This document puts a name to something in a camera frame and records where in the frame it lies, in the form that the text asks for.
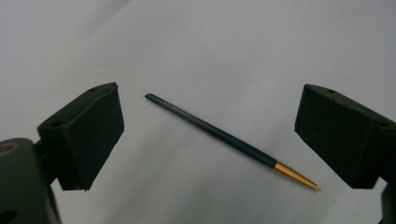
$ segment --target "screw hole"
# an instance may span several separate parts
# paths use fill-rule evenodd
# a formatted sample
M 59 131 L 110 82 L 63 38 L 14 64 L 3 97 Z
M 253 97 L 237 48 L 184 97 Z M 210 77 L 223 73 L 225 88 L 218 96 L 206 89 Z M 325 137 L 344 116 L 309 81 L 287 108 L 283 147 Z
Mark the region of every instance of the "screw hole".
M 0 146 L 0 157 L 12 153 L 18 147 L 19 147 L 18 143 L 5 143 L 5 144 L 1 145 Z
M 55 122 L 51 123 L 50 126 L 53 127 L 53 128 L 56 128 L 56 127 L 59 127 L 59 126 L 61 126 L 61 125 L 63 125 L 63 124 L 64 124 L 63 121 L 58 120 L 58 121 L 55 121 Z
M 8 210 L 0 214 L 0 223 L 11 223 L 18 216 L 17 210 Z

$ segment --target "black plastic block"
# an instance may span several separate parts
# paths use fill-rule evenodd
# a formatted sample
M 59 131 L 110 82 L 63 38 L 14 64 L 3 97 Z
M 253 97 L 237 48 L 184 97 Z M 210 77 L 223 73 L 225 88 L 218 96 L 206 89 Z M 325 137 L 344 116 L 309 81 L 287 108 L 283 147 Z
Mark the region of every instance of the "black plastic block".
M 118 86 L 82 93 L 38 128 L 63 189 L 89 189 L 124 131 Z
M 371 189 L 380 175 L 395 184 L 396 123 L 373 110 L 307 84 L 295 132 L 353 189 Z
M 381 224 L 396 223 L 396 190 L 387 185 L 381 195 L 382 222 Z

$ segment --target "gold ferrule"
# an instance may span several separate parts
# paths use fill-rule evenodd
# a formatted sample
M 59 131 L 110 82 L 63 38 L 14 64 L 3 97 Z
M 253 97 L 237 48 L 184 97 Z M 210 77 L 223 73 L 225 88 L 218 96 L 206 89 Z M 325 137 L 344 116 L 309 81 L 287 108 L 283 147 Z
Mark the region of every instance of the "gold ferrule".
M 320 187 L 315 184 L 314 182 L 310 181 L 308 178 L 305 176 L 299 174 L 297 171 L 291 169 L 289 166 L 283 164 L 280 161 L 276 162 L 276 166 L 274 167 L 277 171 L 282 173 L 283 175 L 286 175 L 290 177 L 291 179 L 294 179 L 302 184 L 307 185 L 311 189 L 316 189 L 316 190 L 321 190 Z

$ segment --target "white surface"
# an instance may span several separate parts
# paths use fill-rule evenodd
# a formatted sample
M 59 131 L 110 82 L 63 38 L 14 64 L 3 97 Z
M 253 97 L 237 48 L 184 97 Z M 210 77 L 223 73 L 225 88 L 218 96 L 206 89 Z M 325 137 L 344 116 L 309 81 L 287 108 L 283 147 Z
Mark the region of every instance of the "white surface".
M 2 1 L 0 136 L 35 128 L 116 81 L 125 133 L 92 189 L 53 184 L 64 224 L 360 223 L 379 181 L 352 190 L 293 131 L 305 83 L 396 120 L 396 4 L 323 1 Z M 317 182 L 297 185 L 144 98 L 155 93 Z

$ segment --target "gray background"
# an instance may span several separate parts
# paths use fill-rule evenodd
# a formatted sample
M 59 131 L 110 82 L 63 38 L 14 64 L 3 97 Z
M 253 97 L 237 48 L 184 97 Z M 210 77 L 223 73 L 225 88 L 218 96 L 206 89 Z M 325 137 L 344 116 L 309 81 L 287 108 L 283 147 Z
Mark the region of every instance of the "gray background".
M 54 188 L 64 224 L 378 223 L 293 125 L 305 83 L 396 120 L 393 0 L 1 1 L 0 136 L 120 85 L 125 133 L 92 189 Z M 144 98 L 155 93 L 317 182 L 314 192 Z

